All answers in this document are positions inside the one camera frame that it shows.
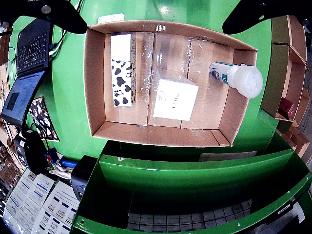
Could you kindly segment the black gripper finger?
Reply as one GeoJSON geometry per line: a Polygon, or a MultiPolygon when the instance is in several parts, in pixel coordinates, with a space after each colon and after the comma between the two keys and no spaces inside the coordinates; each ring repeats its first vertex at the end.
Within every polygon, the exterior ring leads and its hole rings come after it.
{"type": "Polygon", "coordinates": [[[299,23],[312,30],[310,0],[241,0],[222,25],[223,33],[241,33],[256,24],[280,16],[294,15],[299,23]]]}
{"type": "Polygon", "coordinates": [[[84,34],[87,23],[69,0],[2,0],[0,25],[9,28],[21,16],[39,18],[75,34],[84,34]]]}

